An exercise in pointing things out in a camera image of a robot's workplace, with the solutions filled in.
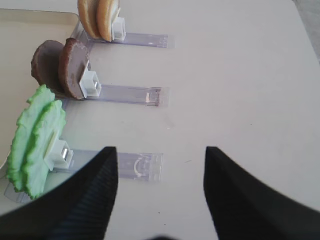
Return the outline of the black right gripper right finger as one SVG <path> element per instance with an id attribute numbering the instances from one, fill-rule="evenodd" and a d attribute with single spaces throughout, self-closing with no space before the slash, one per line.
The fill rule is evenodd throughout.
<path id="1" fill-rule="evenodd" d="M 320 213 L 267 186 L 218 147 L 205 151 L 203 189 L 220 240 L 318 240 Z"/>

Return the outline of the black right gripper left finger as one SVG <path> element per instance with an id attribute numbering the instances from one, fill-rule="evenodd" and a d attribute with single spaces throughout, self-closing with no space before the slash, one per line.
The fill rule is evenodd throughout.
<path id="1" fill-rule="evenodd" d="M 118 189 L 115 147 L 40 198 L 0 217 L 2 240 L 102 240 Z"/>

